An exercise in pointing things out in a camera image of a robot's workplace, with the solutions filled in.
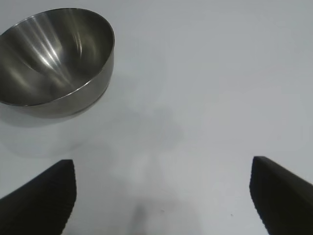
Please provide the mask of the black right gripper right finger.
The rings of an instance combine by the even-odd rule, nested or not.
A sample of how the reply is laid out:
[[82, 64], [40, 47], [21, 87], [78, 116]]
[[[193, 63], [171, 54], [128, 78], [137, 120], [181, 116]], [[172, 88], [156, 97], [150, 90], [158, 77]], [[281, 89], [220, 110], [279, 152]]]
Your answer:
[[313, 186], [264, 156], [255, 156], [249, 191], [270, 235], [313, 233]]

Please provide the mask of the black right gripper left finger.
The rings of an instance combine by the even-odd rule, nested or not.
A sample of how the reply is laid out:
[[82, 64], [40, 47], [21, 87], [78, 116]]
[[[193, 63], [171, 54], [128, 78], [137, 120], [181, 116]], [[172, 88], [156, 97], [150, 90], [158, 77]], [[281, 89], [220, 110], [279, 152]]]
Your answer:
[[73, 160], [60, 160], [0, 200], [2, 235], [60, 235], [77, 197]]

